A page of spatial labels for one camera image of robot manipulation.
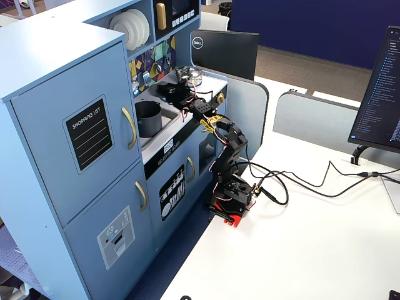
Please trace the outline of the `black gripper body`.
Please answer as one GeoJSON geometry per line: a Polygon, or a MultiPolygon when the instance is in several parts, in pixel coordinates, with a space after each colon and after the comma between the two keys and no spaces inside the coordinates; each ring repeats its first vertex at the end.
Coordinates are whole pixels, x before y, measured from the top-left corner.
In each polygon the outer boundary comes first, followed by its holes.
{"type": "Polygon", "coordinates": [[[189,103],[196,98],[196,92],[187,84],[176,84],[171,88],[170,100],[173,105],[189,103]]]}

